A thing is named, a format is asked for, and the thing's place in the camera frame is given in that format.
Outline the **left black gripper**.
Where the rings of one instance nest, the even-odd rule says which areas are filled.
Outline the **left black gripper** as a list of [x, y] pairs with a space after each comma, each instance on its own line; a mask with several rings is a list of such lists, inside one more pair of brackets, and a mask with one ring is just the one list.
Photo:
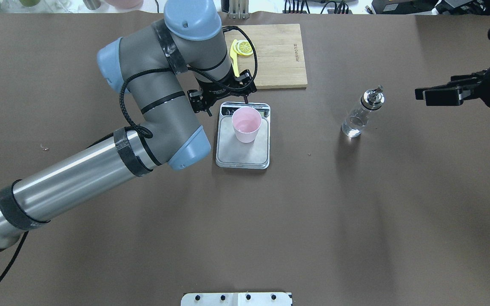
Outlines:
[[204, 82], [199, 76], [196, 77], [196, 80], [199, 89], [187, 91], [189, 102], [195, 113], [208, 112], [209, 116], [212, 116], [210, 107], [220, 99], [228, 96], [242, 96], [247, 105], [248, 95], [257, 92], [253, 76], [248, 69], [236, 77], [233, 69], [230, 68], [228, 73], [216, 82]]

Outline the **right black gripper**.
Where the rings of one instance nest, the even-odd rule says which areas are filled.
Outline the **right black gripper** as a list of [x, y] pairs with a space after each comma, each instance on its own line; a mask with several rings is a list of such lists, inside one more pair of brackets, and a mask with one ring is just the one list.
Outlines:
[[415, 98], [423, 100], [429, 107], [461, 106], [469, 99], [480, 99], [474, 85], [481, 83], [481, 99], [490, 107], [490, 67], [487, 71], [472, 72], [469, 75], [451, 76], [452, 85], [415, 89]]

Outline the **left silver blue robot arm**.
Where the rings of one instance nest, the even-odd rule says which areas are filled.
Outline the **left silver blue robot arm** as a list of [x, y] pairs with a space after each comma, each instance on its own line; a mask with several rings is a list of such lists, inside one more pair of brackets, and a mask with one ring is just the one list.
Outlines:
[[0, 189], [0, 252], [106, 190], [168, 164], [181, 170], [210, 153], [196, 113], [256, 91], [256, 71], [233, 73], [211, 0], [168, 0], [162, 20], [103, 47], [101, 74], [119, 93], [128, 127]]

